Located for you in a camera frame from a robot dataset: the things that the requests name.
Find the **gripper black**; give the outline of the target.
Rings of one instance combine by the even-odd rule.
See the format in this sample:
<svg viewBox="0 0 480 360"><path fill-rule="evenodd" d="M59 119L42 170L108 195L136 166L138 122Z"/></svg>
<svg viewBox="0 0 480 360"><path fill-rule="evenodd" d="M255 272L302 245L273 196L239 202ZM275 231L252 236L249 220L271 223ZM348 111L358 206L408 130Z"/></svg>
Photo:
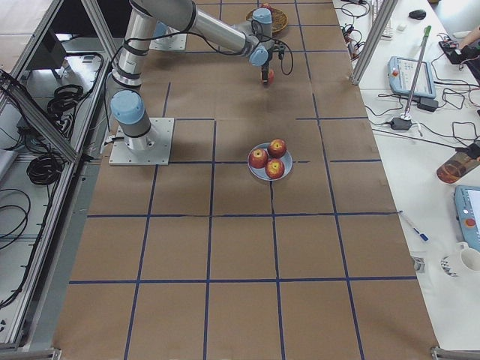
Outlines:
<svg viewBox="0 0 480 360"><path fill-rule="evenodd" d="M261 67L261 80L263 85L270 85L270 67L269 67L269 62L267 61L265 64L262 65Z"/></svg>

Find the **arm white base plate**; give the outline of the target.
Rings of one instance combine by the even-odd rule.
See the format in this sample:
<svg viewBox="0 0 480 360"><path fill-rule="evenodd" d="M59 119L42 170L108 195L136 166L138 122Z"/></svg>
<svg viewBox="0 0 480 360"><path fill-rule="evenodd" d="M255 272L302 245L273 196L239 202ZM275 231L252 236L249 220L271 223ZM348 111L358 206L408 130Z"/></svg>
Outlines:
<svg viewBox="0 0 480 360"><path fill-rule="evenodd" d="M150 131L142 137L132 138L125 135L118 126L109 164L112 166L167 166L170 162L174 118L150 118Z"/></svg>
<svg viewBox="0 0 480 360"><path fill-rule="evenodd" d="M186 44L186 34L168 34L167 37L152 40L149 49L163 52L183 52L186 49Z"/></svg>

